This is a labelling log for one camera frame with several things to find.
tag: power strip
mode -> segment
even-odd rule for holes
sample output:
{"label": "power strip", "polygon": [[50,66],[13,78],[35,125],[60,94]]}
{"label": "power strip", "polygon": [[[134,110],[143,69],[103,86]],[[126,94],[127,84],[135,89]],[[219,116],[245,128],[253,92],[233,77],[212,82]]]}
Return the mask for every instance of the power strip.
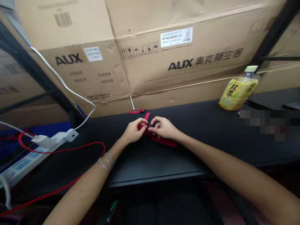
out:
{"label": "power strip", "polygon": [[[35,149],[38,152],[54,152],[65,142],[72,142],[78,136],[77,131],[70,129],[67,132],[58,132],[51,140],[55,143],[50,148],[39,146]],[[4,176],[12,188],[15,186],[26,174],[33,170],[40,162],[47,158],[50,154],[40,154],[37,152],[31,152],[24,158],[13,164],[10,168],[5,170],[0,176]]]}

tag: silver bracelet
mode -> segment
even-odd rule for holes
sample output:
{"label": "silver bracelet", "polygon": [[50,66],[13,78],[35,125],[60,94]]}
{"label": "silver bracelet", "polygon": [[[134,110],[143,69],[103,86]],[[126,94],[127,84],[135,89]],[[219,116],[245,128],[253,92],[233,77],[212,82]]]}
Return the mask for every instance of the silver bracelet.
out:
{"label": "silver bracelet", "polygon": [[108,153],[105,153],[105,159],[106,161],[111,165],[111,167],[113,167],[113,165],[115,164],[115,161],[111,158],[111,156]]}
{"label": "silver bracelet", "polygon": [[101,162],[101,157],[98,159],[98,162],[101,164],[101,166],[103,166],[106,170],[111,170],[111,168],[109,169],[107,166],[105,166],[103,164],[103,162]]}
{"label": "silver bracelet", "polygon": [[113,159],[113,157],[110,154],[105,153],[105,157],[109,157],[111,159],[111,161],[113,162],[113,164],[116,163],[116,161]]}

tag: hand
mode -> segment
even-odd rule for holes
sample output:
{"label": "hand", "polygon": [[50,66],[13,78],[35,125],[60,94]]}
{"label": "hand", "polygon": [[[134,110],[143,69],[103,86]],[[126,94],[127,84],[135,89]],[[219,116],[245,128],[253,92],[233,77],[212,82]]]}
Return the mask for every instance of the hand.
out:
{"label": "hand", "polygon": [[[139,140],[147,128],[147,125],[143,122],[148,123],[148,121],[143,118],[138,118],[137,120],[130,122],[121,139],[128,144]],[[143,126],[140,130],[138,130],[139,124]]]}
{"label": "hand", "polygon": [[151,125],[153,125],[156,121],[158,121],[158,123],[155,125],[155,127],[150,127],[148,130],[156,133],[159,139],[160,136],[168,139],[176,139],[178,135],[181,134],[181,132],[174,127],[174,125],[167,118],[155,117],[151,121]]}

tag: desk surface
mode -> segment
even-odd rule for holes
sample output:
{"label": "desk surface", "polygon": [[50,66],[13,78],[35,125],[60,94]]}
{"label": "desk surface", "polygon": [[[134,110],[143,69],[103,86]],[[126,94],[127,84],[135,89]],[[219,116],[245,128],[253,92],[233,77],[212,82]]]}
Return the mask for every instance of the desk surface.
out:
{"label": "desk surface", "polygon": [[284,104],[300,102],[300,87],[257,93],[248,100],[272,110],[284,110]]}
{"label": "desk surface", "polygon": [[[254,110],[248,106],[243,109]],[[226,111],[218,101],[198,102],[149,111],[150,118],[167,117],[178,129],[206,144],[219,148],[256,167],[300,159],[300,142],[276,142],[272,134],[246,126],[237,111]],[[129,122],[145,114],[120,114],[90,119],[78,130],[79,136],[60,149],[102,141],[107,150],[123,134]],[[83,174],[102,153],[102,145],[52,154],[15,198],[26,201],[57,190]],[[185,147],[165,146],[147,137],[130,144],[119,157],[106,185],[125,186],[207,174],[201,161]]]}

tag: white cable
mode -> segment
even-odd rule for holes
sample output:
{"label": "white cable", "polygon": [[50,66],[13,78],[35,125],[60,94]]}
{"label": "white cable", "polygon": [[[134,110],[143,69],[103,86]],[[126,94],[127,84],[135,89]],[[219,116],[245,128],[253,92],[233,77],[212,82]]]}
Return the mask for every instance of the white cable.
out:
{"label": "white cable", "polygon": [[90,115],[93,113],[93,111],[95,111],[96,106],[94,103],[90,102],[89,100],[85,99],[84,97],[82,97],[81,95],[75,93],[74,91],[72,91],[63,81],[63,79],[60,77],[60,75],[52,68],[52,66],[50,66],[50,64],[45,60],[45,58],[39,53],[38,50],[36,50],[34,47],[31,47],[31,49],[33,51],[35,51],[39,57],[41,57],[41,59],[46,63],[46,65],[56,74],[56,76],[59,78],[59,80],[62,82],[63,86],[65,86],[66,89],[68,89],[70,92],[72,92],[74,95],[77,95],[78,97],[82,98],[83,100],[87,101],[88,103],[92,104],[94,106],[94,109],[90,112],[90,114],[87,116],[87,118],[82,122],[82,124],[80,124],[78,127],[76,127],[74,130],[77,130],[78,128],[80,128],[90,117]]}
{"label": "white cable", "polygon": [[3,125],[8,126],[8,127],[10,127],[10,128],[13,128],[13,129],[17,130],[18,132],[24,133],[27,137],[30,137],[30,138],[33,139],[33,136],[31,136],[30,134],[27,134],[25,131],[23,131],[23,130],[21,130],[21,129],[19,129],[19,128],[13,126],[13,125],[10,125],[10,124],[5,123],[5,122],[2,122],[2,121],[0,121],[0,123],[3,124]]}
{"label": "white cable", "polygon": [[131,96],[130,96],[130,100],[131,100],[131,104],[132,104],[132,107],[133,107],[133,111],[135,111],[135,108],[134,108],[134,105],[133,105],[133,101],[132,101]]}
{"label": "white cable", "polygon": [[9,185],[8,185],[7,180],[6,180],[4,175],[0,176],[0,181],[3,185],[4,190],[5,190],[5,206],[6,206],[7,210],[11,210],[12,206],[11,206],[11,203],[10,203],[10,200],[11,200],[10,189],[9,189]]}

